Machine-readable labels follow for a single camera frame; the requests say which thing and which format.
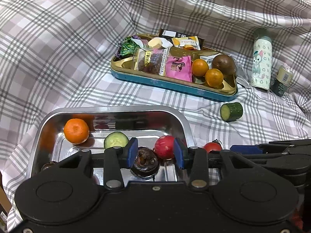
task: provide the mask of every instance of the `black snack box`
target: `black snack box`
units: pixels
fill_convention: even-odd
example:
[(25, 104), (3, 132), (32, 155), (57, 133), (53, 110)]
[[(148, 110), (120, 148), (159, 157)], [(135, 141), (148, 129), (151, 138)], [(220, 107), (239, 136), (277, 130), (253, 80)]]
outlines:
[[(167, 39), (168, 41), (170, 41), (173, 44), (172, 38), (174, 38), (174, 37), (193, 37), (193, 36), (185, 34), (185, 33), (180, 33), (180, 32), (174, 32), (174, 31), (160, 29), (159, 33), (158, 33), (158, 37), (163, 37), (163, 38)], [(202, 49), (204, 39), (198, 37), (198, 40), (199, 40), (200, 48)]]

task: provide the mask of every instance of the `cucumber slice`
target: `cucumber slice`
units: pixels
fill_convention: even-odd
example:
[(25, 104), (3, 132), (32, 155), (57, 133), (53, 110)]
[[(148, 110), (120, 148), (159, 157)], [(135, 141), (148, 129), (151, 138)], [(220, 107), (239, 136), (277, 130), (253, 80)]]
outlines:
[(241, 118), (243, 107), (240, 103), (225, 103), (220, 108), (220, 116), (226, 122), (233, 122)]
[(110, 148), (113, 146), (121, 146), (124, 147), (128, 143), (128, 137), (119, 131), (115, 131), (110, 133), (104, 140), (104, 148)]

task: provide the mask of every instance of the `plastic wrapper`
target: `plastic wrapper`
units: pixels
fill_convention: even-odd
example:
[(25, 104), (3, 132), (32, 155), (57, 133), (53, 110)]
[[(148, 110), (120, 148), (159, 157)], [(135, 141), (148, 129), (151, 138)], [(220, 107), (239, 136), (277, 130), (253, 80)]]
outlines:
[(192, 82), (191, 56), (169, 56), (165, 65), (165, 76)]
[(137, 39), (138, 36), (134, 35), (131, 37), (126, 37), (122, 43), (119, 43), (119, 49), (116, 56), (119, 59), (125, 59), (134, 55), (136, 49), (139, 47), (132, 39)]
[(150, 74), (164, 75), (165, 63), (168, 57), (169, 50), (151, 50), (145, 51), (138, 49), (135, 60), (135, 70)]
[(193, 37), (174, 37), (173, 45), (186, 50), (201, 50), (197, 36)]
[[(169, 30), (165, 30), (165, 29), (160, 29), (159, 33), (158, 33), (158, 36), (159, 37), (163, 37), (163, 38), (167, 39), (168, 41), (170, 41), (172, 43), (173, 42), (172, 38), (174, 38), (174, 37), (190, 37), (191, 35), (188, 35), (186, 33), (181, 33), (181, 32), (175, 32), (175, 31), (169, 31)], [(198, 40), (199, 40), (199, 44), (200, 44), (200, 49), (202, 49), (204, 39), (198, 37)]]
[[(220, 53), (216, 54), (216, 55), (211, 55), (211, 56), (200, 56), (200, 59), (205, 60), (208, 63), (209, 68), (212, 68), (211, 67), (212, 61), (217, 55), (220, 55)], [(246, 74), (245, 74), (243, 68), (235, 59), (234, 59), (234, 63), (235, 63), (235, 70), (236, 70), (236, 82), (238, 84), (242, 85), (243, 87), (250, 89), (251, 86), (247, 80), (247, 77), (246, 77)]]
[(148, 41), (146, 39), (132, 39), (133, 42), (135, 42), (141, 49), (145, 51), (151, 51), (154, 49), (163, 49), (163, 48), (170, 48), (173, 46), (171, 42), (166, 40), (165, 38), (162, 37), (155, 37), (152, 40)]

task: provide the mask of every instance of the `plaid bedsheet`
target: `plaid bedsheet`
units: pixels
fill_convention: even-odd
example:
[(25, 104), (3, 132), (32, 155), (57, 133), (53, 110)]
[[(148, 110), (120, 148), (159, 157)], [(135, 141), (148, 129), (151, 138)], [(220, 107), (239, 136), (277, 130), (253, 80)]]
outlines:
[[(43, 117), (60, 107), (167, 105), (190, 123), (195, 143), (233, 144), (311, 136), (311, 0), (0, 0), (0, 169), (13, 203), (12, 229), (21, 219), (14, 192)], [(123, 82), (110, 59), (126, 36), (159, 28), (205, 39), (231, 53), (250, 76), (252, 33), (273, 38), (273, 76), (286, 63), (294, 72), (283, 98), (239, 86), (243, 117), (222, 121), (221, 103)]]

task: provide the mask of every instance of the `red radish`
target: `red radish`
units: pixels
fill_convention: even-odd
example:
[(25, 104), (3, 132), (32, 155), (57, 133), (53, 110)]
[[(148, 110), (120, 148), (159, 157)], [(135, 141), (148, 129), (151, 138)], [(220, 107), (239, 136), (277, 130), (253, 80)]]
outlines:
[(210, 151), (221, 151), (221, 142), (215, 139), (213, 142), (209, 142), (206, 145), (203, 146), (203, 149), (209, 153)]
[(158, 155), (158, 157), (162, 159), (170, 159), (174, 158), (174, 137), (173, 136), (162, 136), (158, 138), (155, 143), (154, 152)]

